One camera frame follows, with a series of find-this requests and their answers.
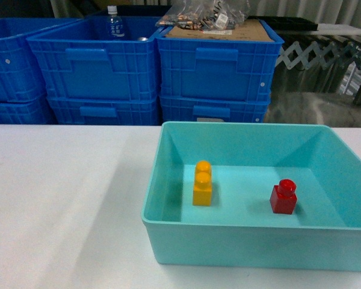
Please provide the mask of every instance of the plastic bag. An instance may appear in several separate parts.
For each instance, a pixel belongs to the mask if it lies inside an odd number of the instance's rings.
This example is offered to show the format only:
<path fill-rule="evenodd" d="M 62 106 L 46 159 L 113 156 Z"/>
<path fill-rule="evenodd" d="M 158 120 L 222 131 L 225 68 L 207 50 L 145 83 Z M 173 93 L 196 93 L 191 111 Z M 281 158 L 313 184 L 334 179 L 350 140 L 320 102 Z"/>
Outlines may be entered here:
<path fill-rule="evenodd" d="M 189 30 L 232 30 L 248 18 L 248 0 L 177 0 L 157 26 Z"/>

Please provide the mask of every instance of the red toy block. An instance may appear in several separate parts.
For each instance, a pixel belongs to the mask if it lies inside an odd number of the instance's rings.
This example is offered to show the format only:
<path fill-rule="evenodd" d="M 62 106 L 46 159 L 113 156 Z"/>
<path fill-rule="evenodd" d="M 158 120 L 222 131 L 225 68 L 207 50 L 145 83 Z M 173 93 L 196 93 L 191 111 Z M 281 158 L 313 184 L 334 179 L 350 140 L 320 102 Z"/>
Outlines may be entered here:
<path fill-rule="evenodd" d="M 283 179 L 275 185 L 270 197 L 270 204 L 275 214 L 289 214 L 294 211 L 297 203 L 295 189 L 297 186 L 290 179 Z"/>

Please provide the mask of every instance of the cardboard lid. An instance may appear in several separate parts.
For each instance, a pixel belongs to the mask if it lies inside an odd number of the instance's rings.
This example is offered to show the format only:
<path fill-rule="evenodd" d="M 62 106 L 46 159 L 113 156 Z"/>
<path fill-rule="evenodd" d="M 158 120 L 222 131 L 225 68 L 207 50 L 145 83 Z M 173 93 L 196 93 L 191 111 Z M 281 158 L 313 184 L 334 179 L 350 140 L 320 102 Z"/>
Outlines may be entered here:
<path fill-rule="evenodd" d="M 209 40 L 237 40 L 237 41 L 260 41 L 273 42 L 266 33 L 265 28 L 257 19 L 247 19 L 234 30 L 186 30 L 174 27 L 165 35 L 166 38 L 183 39 L 209 39 Z"/>

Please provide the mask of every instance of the black tray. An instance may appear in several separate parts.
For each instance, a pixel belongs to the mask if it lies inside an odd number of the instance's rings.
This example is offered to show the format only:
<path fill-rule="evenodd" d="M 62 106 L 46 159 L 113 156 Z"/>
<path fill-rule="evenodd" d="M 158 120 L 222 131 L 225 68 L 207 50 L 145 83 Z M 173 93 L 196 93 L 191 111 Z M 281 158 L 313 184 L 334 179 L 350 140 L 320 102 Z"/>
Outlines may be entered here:
<path fill-rule="evenodd" d="M 273 30 L 316 31 L 318 24 L 299 17 L 249 16 L 264 20 Z"/>

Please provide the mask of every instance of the yellow toy block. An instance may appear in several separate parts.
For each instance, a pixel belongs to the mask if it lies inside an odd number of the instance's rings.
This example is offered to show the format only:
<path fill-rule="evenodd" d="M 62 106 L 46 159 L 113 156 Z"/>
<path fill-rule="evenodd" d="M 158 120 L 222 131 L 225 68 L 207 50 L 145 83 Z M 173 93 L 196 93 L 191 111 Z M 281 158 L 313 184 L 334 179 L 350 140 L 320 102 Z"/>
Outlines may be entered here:
<path fill-rule="evenodd" d="M 193 205 L 210 206 L 211 197 L 212 197 L 211 165 L 207 161 L 200 161 L 195 168 Z"/>

